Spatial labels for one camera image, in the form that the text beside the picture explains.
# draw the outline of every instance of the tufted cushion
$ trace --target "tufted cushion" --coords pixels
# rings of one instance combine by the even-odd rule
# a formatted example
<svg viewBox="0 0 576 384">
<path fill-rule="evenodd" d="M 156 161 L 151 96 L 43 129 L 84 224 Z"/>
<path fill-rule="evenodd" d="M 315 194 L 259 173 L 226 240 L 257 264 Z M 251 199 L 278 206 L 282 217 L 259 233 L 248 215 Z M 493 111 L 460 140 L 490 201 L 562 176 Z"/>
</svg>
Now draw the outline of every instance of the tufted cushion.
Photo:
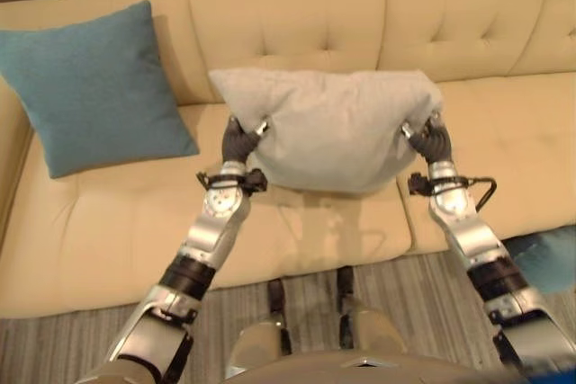
<svg viewBox="0 0 576 384">
<path fill-rule="evenodd" d="M 542 0 L 530 41 L 511 75 L 576 71 L 576 0 Z"/>
<path fill-rule="evenodd" d="M 376 67 L 384 0 L 190 0 L 190 4 L 208 69 L 350 72 Z"/>
<path fill-rule="evenodd" d="M 0 28 L 38 30 L 84 22 L 139 0 L 19 0 L 0 3 Z M 149 0 L 160 60 L 179 104 L 213 101 L 188 0 Z"/>
<path fill-rule="evenodd" d="M 386 0 L 379 69 L 435 81 L 574 69 L 574 0 Z"/>
<path fill-rule="evenodd" d="M 0 255 L 0 317 L 134 302 L 158 281 L 202 208 L 194 174 L 221 164 L 230 112 L 208 104 L 182 107 L 180 114 L 198 156 L 52 180 L 33 138 Z M 251 202 L 213 288 L 382 261 L 410 247 L 394 183 L 363 200 L 273 186 Z"/>
<path fill-rule="evenodd" d="M 481 210 L 507 238 L 576 222 L 576 73 L 443 83 L 444 118 L 460 174 L 489 175 L 498 190 Z M 419 160 L 398 177 L 414 236 L 413 252 L 446 248 L 428 202 L 409 196 L 407 180 L 426 172 Z M 478 200 L 485 189 L 472 188 Z"/>
</svg>

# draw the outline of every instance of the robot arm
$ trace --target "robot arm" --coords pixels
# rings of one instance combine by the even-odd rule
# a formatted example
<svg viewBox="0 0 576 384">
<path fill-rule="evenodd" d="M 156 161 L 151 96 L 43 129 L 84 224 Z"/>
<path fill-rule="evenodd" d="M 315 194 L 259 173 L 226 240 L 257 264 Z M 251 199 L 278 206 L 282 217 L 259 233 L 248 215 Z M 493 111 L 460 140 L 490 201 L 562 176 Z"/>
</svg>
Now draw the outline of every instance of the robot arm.
<svg viewBox="0 0 576 384">
<path fill-rule="evenodd" d="M 576 345 L 556 323 L 540 292 L 529 286 L 504 245 L 479 217 L 479 206 L 467 189 L 474 179 L 456 172 L 450 137 L 439 114 L 435 113 L 419 133 L 408 123 L 402 125 L 401 132 L 428 164 L 428 178 L 420 174 L 410 177 L 410 193 L 430 197 L 432 219 L 461 258 L 491 323 L 499 326 L 493 342 L 501 360 L 530 374 L 573 368 Z M 483 203 L 496 189 L 495 182 L 489 180 L 492 188 Z"/>
<path fill-rule="evenodd" d="M 214 274 L 228 257 L 250 211 L 248 197 L 266 190 L 259 170 L 247 173 L 248 155 L 267 129 L 245 133 L 230 118 L 222 142 L 224 164 L 206 188 L 202 213 L 160 282 L 135 308 L 105 362 L 76 384 L 176 384 L 194 343 L 192 324 Z"/>
</svg>

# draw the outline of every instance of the sofa seat cushion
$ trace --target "sofa seat cushion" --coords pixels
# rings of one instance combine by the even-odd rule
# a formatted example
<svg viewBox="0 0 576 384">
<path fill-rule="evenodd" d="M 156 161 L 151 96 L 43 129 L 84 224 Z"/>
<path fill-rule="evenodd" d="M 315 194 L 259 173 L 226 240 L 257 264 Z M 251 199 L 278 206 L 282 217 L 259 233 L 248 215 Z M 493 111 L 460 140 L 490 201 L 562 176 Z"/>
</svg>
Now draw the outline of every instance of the sofa seat cushion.
<svg viewBox="0 0 576 384">
<path fill-rule="evenodd" d="M 483 78 L 440 85 L 454 162 L 469 177 L 491 176 L 498 189 L 480 215 L 501 239 L 574 224 L 576 220 L 576 73 Z M 428 200 L 409 196 L 399 176 L 412 252 L 446 249 L 428 215 Z M 482 185 L 471 191 L 478 200 Z"/>
<path fill-rule="evenodd" d="M 34 136 L 0 255 L 0 316 L 30 317 L 138 301 L 202 207 L 198 171 L 220 166 L 224 104 L 180 108 L 200 155 L 98 168 L 52 180 Z M 363 199 L 271 187 L 214 287 L 378 262 L 410 230 L 395 183 Z"/>
</svg>

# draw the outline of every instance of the black cable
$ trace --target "black cable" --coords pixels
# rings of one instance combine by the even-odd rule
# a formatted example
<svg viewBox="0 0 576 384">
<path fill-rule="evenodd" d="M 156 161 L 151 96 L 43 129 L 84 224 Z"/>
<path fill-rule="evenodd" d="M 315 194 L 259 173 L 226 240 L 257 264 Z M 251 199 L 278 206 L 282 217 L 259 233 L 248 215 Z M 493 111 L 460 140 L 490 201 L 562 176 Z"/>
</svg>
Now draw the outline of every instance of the black cable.
<svg viewBox="0 0 576 384">
<path fill-rule="evenodd" d="M 454 177 L 442 177 L 440 179 L 430 180 L 430 184 L 432 185 L 433 188 L 439 184 L 444 183 L 456 183 L 456 186 L 432 192 L 431 195 L 435 196 L 440 193 L 453 191 L 456 189 L 460 189 L 462 187 L 469 188 L 470 186 L 474 186 L 477 183 L 490 183 L 490 188 L 488 189 L 488 191 L 486 191 L 486 193 L 484 193 L 484 195 L 482 195 L 482 197 L 478 201 L 478 204 L 476 204 L 476 211 L 480 211 L 480 209 L 484 207 L 484 204 L 488 202 L 488 200 L 492 197 L 492 195 L 496 191 L 496 188 L 498 187 L 498 185 L 496 184 L 496 180 L 494 180 L 492 177 L 464 177 L 462 175 L 458 175 Z"/>
<path fill-rule="evenodd" d="M 486 193 L 484 193 L 484 195 L 482 195 L 482 198 L 480 198 L 480 200 L 478 201 L 478 204 L 476 204 L 476 211 L 480 211 L 480 209 L 482 207 L 484 207 L 484 204 L 486 204 L 488 202 L 488 200 L 492 197 L 492 195 L 495 193 L 498 185 L 496 184 L 496 180 L 494 180 L 492 177 L 475 177 L 475 178 L 473 178 L 473 180 L 475 180 L 476 183 L 489 183 L 490 184 L 489 190 L 486 191 Z"/>
</svg>

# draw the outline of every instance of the sofa armrest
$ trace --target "sofa armrest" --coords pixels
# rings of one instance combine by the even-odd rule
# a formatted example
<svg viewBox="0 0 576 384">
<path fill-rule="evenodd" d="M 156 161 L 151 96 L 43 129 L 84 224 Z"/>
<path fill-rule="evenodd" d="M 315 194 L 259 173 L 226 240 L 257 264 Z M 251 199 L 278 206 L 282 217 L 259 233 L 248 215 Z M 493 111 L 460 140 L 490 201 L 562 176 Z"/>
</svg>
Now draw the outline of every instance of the sofa armrest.
<svg viewBox="0 0 576 384">
<path fill-rule="evenodd" d="M 18 96 L 0 77 L 0 247 L 31 137 Z"/>
</svg>

